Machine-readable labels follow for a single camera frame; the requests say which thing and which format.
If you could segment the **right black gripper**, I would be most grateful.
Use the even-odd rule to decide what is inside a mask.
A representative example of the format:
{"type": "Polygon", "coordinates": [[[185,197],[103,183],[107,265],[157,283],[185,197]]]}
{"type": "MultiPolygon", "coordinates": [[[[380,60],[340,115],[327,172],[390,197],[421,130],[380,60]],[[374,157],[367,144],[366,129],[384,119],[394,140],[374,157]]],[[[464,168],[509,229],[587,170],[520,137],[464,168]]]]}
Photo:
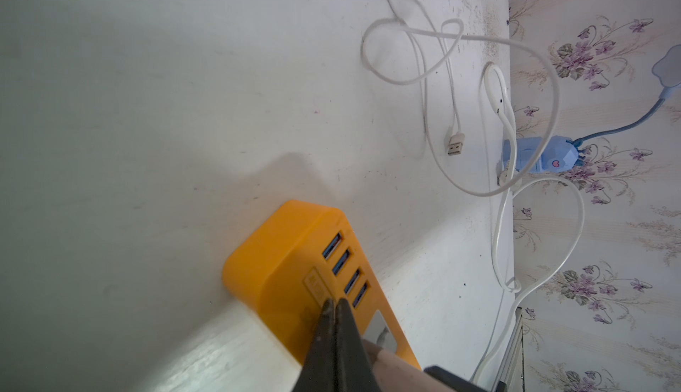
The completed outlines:
{"type": "Polygon", "coordinates": [[[424,373],[457,392],[486,392],[483,388],[480,388],[470,381],[467,381],[456,374],[452,374],[437,365],[426,367],[424,373]]]}

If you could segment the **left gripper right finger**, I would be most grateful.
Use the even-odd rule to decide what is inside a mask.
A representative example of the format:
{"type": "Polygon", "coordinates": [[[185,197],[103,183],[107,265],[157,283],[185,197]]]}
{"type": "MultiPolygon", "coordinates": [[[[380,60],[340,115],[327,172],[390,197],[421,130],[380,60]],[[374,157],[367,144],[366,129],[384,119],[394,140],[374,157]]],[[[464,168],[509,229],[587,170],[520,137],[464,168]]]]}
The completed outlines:
{"type": "Polygon", "coordinates": [[[349,301],[335,307],[335,390],[380,391],[349,301]]]}

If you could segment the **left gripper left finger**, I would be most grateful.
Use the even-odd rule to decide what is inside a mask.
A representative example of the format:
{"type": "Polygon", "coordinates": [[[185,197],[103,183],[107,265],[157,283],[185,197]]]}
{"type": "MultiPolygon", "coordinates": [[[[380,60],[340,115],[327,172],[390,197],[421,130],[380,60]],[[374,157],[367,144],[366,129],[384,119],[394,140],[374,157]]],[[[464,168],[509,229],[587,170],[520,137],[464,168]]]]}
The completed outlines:
{"type": "Polygon", "coordinates": [[[335,306],[327,299],[322,307],[310,347],[292,392],[335,391],[335,306]]]}

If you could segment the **white charger adapter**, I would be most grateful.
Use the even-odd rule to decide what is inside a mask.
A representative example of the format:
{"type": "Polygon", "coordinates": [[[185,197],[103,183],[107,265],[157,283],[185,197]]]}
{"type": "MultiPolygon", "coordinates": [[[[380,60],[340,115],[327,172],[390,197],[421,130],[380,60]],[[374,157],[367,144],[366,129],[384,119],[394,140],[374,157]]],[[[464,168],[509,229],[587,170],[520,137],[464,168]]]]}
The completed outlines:
{"type": "Polygon", "coordinates": [[[365,333],[363,345],[381,391],[452,392],[447,385],[425,374],[399,358],[394,351],[397,340],[380,310],[374,312],[365,333]]]}

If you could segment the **orange power strip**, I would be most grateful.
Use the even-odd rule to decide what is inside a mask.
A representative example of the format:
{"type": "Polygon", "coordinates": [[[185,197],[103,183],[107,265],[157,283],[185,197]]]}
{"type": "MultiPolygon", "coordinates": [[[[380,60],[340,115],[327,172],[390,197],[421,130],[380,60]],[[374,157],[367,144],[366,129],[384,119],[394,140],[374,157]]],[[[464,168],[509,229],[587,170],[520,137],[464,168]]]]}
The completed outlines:
{"type": "Polygon", "coordinates": [[[298,363],[305,360],[325,301],[345,298],[365,340],[419,364],[339,209],[285,202],[227,258],[222,278],[298,363]]]}

